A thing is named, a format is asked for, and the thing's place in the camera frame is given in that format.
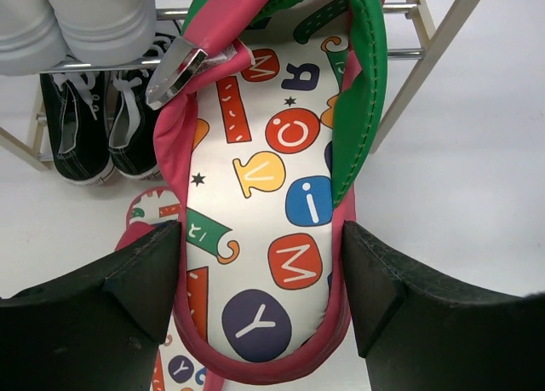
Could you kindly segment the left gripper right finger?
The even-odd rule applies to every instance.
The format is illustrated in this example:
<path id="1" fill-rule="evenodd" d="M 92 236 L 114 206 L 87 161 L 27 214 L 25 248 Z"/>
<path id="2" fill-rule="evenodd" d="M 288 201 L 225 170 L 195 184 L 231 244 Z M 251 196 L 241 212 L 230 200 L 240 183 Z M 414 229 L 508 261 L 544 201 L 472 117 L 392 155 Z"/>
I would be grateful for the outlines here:
<path id="1" fill-rule="evenodd" d="M 353 221 L 343 227 L 341 255 L 372 389 L 543 389 L 543 294 L 454 279 Z"/>

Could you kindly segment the pink patterned sandal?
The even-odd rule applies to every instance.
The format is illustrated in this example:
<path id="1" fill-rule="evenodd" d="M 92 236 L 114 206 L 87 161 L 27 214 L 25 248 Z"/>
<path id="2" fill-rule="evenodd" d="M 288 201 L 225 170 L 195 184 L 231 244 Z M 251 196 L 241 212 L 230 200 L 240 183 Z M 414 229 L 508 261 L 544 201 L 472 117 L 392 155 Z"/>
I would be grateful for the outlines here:
<path id="1" fill-rule="evenodd" d="M 125 232 L 118 241 L 118 250 L 166 221 L 178 219 L 180 202 L 170 188 L 152 187 L 139 194 L 125 216 Z M 221 391 L 226 380 L 208 371 L 187 350 L 181 341 L 175 321 L 169 321 L 165 342 L 159 346 L 152 390 Z"/>
<path id="2" fill-rule="evenodd" d="M 354 182 L 382 118 L 384 0 L 193 0 L 154 146 L 183 228 L 175 325 L 219 377 L 293 381 L 350 322 L 341 263 Z"/>

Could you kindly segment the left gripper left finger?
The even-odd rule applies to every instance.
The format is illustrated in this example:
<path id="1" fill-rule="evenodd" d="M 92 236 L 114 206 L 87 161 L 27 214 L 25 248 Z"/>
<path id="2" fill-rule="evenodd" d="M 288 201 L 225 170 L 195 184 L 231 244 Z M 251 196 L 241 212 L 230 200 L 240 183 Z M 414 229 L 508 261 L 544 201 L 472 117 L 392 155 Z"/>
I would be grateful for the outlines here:
<path id="1" fill-rule="evenodd" d="M 181 224 L 1 301 L 3 390 L 148 390 L 178 281 Z"/>

